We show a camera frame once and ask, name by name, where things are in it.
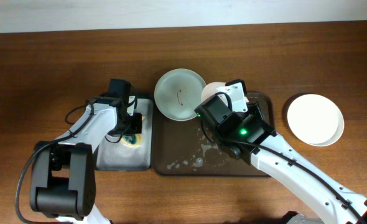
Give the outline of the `pale green plate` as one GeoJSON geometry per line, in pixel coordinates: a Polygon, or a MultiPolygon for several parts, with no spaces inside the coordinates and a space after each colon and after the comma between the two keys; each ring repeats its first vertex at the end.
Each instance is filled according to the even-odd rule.
{"type": "Polygon", "coordinates": [[[169,119],[188,121],[197,117],[206,83],[196,72],[177,68],[165,73],[157,82],[154,100],[159,111],[169,119]]]}

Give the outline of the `white plate with red smear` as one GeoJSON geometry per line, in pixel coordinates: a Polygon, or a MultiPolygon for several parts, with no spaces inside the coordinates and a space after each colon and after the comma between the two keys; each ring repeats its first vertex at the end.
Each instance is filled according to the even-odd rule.
{"type": "Polygon", "coordinates": [[[325,96],[304,94],[287,108],[287,122],[292,133],[311,146],[325,147],[343,135],[345,121],[339,107],[325,96]]]}

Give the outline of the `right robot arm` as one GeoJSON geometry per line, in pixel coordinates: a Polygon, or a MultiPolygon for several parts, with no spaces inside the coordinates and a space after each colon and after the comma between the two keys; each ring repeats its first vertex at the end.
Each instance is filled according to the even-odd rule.
{"type": "Polygon", "coordinates": [[[367,223],[367,198],[338,183],[295,151],[258,109],[241,116],[216,110],[213,134],[227,153],[276,179],[324,223],[367,223]]]}

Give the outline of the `yellow green scrubbing sponge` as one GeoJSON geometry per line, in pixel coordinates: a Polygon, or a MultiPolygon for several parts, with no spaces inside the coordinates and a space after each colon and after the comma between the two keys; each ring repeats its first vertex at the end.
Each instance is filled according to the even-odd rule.
{"type": "Polygon", "coordinates": [[[131,117],[131,125],[121,139],[123,144],[130,147],[137,147],[141,144],[143,120],[144,116],[142,114],[134,113],[134,116],[131,117]]]}

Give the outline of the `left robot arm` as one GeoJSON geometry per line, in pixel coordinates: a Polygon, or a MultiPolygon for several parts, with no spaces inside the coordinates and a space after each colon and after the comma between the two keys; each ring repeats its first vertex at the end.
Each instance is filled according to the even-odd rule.
{"type": "Polygon", "coordinates": [[[59,223],[109,223],[95,205],[93,153],[107,135],[138,132],[137,101],[89,100],[85,112],[63,135],[40,141],[28,161],[32,169],[29,204],[59,223]]]}

